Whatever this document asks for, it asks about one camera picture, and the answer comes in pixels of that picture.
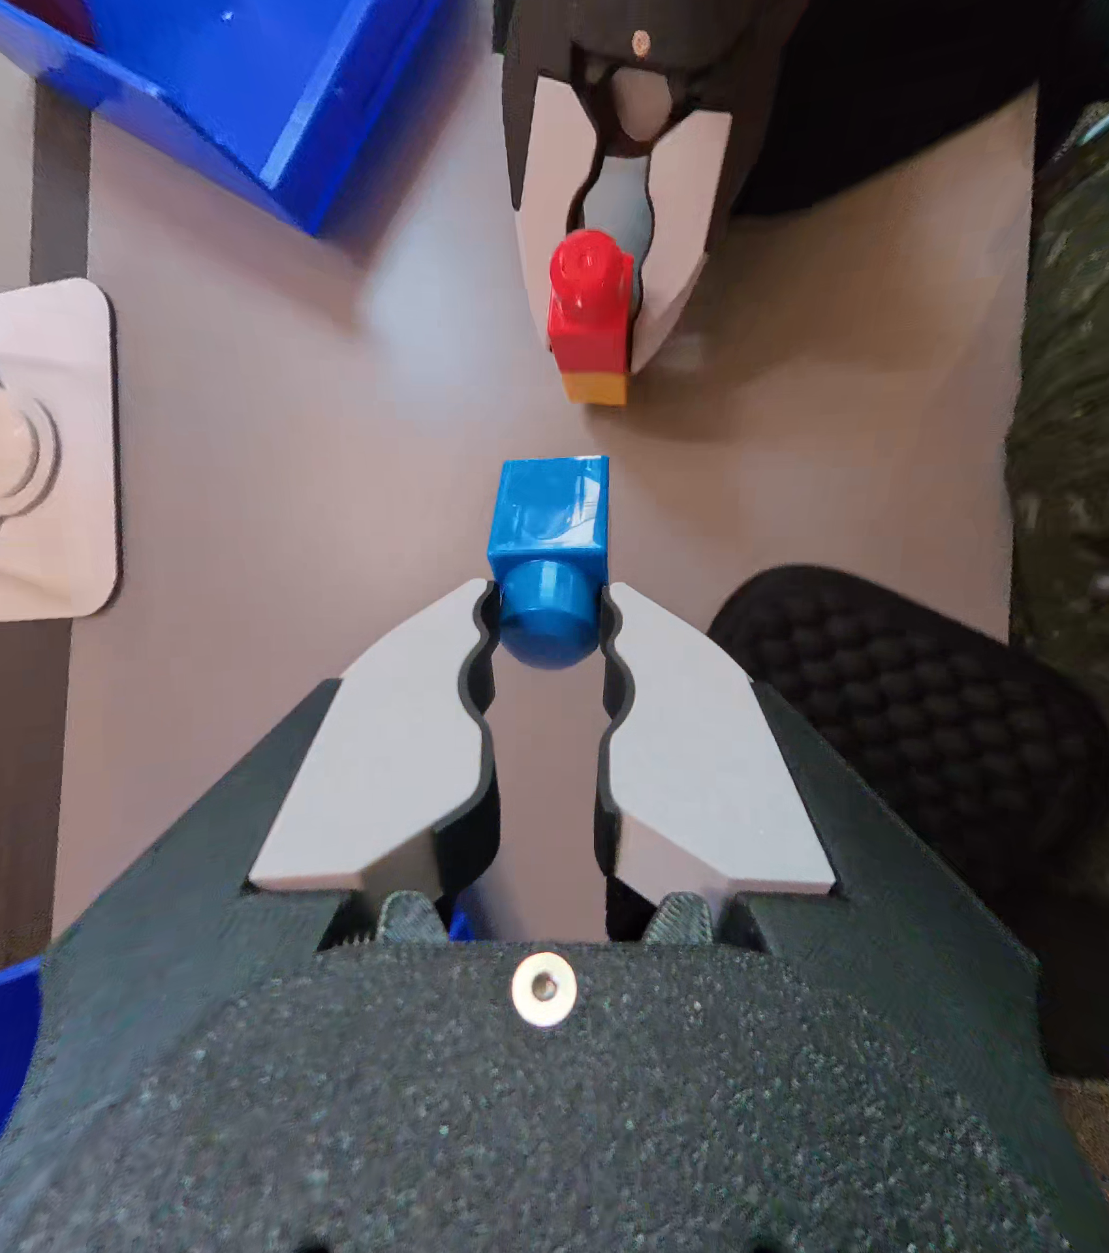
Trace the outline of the red mega block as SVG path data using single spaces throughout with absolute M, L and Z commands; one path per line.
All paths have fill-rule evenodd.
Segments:
M 550 347 L 561 372 L 629 372 L 635 259 L 603 230 L 571 232 L 550 262 Z

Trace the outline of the white tablet stand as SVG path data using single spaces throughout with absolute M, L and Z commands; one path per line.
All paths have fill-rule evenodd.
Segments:
M 113 307 L 85 278 L 0 291 L 0 624 L 101 612 L 122 550 Z

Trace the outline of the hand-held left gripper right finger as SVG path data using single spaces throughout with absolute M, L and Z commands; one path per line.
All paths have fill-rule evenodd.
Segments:
M 631 585 L 605 589 L 595 856 L 658 905 L 678 893 L 825 898 L 835 873 L 747 672 Z

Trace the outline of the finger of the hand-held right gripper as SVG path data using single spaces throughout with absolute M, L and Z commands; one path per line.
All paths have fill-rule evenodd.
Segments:
M 541 76 L 535 82 L 528 163 L 516 212 L 521 268 L 538 341 L 548 343 L 551 261 L 575 230 L 598 155 L 598 133 L 571 84 Z
M 640 274 L 632 375 L 640 375 L 672 334 L 702 274 L 731 129 L 731 114 L 700 108 L 652 152 L 646 189 L 653 236 Z

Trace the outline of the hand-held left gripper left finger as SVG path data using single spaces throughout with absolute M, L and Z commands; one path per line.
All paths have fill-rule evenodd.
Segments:
M 254 862 L 272 893 L 453 898 L 500 851 L 495 698 L 500 587 L 469 580 L 342 674 Z

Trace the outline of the black textured pad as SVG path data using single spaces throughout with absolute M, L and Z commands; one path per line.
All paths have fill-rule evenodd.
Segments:
M 885 586 L 769 569 L 708 633 L 989 903 L 1066 869 L 1108 812 L 1109 730 L 1094 700 Z

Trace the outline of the blue mega block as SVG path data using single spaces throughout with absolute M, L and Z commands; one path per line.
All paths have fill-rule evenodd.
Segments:
M 515 658 L 556 671 L 590 657 L 610 578 L 608 457 L 504 462 L 487 556 Z

